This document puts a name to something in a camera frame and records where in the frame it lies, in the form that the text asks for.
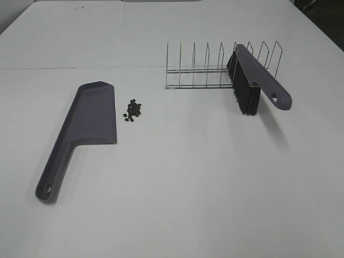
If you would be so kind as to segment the pile of coffee beans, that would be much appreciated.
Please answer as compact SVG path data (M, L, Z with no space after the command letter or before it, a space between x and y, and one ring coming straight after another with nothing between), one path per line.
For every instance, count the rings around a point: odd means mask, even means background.
M141 106L141 103L137 103L136 99L130 100L127 110L123 114L125 121L134 122L134 118L141 115Z

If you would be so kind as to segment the grey plastic dustpan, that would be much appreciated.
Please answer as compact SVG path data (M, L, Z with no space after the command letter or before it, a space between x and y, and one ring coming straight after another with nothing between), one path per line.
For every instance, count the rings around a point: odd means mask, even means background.
M80 86L35 189L36 198L56 202L76 147L116 143L114 86L103 81Z

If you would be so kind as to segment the grey brush black bristles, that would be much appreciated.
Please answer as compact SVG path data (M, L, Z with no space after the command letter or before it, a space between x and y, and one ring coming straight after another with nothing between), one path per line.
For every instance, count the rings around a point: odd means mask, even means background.
M243 44L234 47L227 68L242 114L257 114L261 92L276 108L283 111L291 109L291 95Z

